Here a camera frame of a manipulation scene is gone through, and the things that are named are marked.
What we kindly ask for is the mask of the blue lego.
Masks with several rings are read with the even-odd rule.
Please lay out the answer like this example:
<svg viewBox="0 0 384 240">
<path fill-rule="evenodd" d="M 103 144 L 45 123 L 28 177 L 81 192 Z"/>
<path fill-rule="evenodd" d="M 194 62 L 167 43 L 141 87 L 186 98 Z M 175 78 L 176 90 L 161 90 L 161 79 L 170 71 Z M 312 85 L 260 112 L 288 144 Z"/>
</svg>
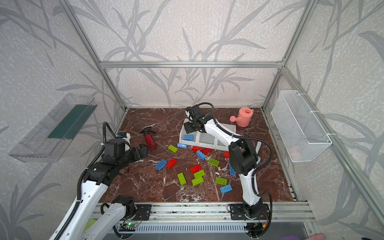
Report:
<svg viewBox="0 0 384 240">
<path fill-rule="evenodd" d="M 156 169 L 158 171 L 161 171 L 166 165 L 167 165 L 167 161 L 166 160 L 161 160 L 157 165 L 156 165 Z"/>
<path fill-rule="evenodd" d="M 223 187 L 220 187 L 221 194 L 224 195 L 225 193 L 231 192 L 233 190 L 231 185 L 226 185 Z"/>
<path fill-rule="evenodd" d="M 202 151 L 197 151 L 196 154 L 202 160 L 206 160 L 206 158 L 207 158 L 207 156 Z"/>
<path fill-rule="evenodd" d="M 230 167 L 230 175 L 231 175 L 231 176 L 235 176 L 237 173 L 236 173 L 235 170 L 233 169 L 232 165 L 229 164 L 229 167 Z"/>
<path fill-rule="evenodd" d="M 182 149 L 187 149 L 188 146 L 187 146 L 187 145 L 184 145 L 184 144 L 180 144 L 180 143 L 178 143 L 178 144 L 177 144 L 177 147 L 178 147 L 178 148 L 182 148 Z"/>
<path fill-rule="evenodd" d="M 195 140 L 195 136 L 194 135 L 185 135 L 184 136 L 184 140 L 185 141 L 194 141 Z"/>
</svg>

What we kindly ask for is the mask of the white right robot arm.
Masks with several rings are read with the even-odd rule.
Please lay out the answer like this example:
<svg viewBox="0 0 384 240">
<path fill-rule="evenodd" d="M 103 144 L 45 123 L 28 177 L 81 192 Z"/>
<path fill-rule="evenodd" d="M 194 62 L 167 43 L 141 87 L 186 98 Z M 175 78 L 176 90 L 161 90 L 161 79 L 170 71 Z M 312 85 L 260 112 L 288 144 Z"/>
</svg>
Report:
<svg viewBox="0 0 384 240">
<path fill-rule="evenodd" d="M 204 132 L 212 135 L 226 147 L 228 147 L 230 164 L 234 171 L 239 175 L 243 190 L 243 205 L 245 215 L 248 219 L 255 219 L 264 203 L 262 196 L 268 195 L 270 199 L 268 219 L 272 219 L 272 195 L 269 191 L 260 193 L 257 187 L 256 173 L 265 168 L 274 158 L 272 146 L 261 139 L 238 135 L 218 122 L 215 116 L 214 105 L 203 102 L 186 108 L 188 122 L 184 123 L 184 128 L 188 134 L 194 132 Z M 258 154 L 253 141 L 263 143 L 270 151 L 269 159 L 262 165 L 257 163 Z"/>
</svg>

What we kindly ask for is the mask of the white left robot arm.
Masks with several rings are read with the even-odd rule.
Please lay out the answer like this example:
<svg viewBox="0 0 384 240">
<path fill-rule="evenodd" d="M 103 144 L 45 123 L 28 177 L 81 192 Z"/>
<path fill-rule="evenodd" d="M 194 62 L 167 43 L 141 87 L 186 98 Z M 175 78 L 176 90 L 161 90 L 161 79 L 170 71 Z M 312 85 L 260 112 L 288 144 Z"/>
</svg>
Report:
<svg viewBox="0 0 384 240">
<path fill-rule="evenodd" d="M 102 216 L 86 228 L 94 208 L 121 169 L 148 156 L 148 146 L 140 144 L 132 147 L 129 134 L 118 137 L 112 133 L 112 139 L 107 140 L 107 132 L 111 130 L 109 124 L 104 122 L 102 148 L 81 173 L 76 198 L 52 234 L 52 240 L 102 240 L 118 221 L 136 215 L 134 199 L 118 196 Z"/>
</svg>

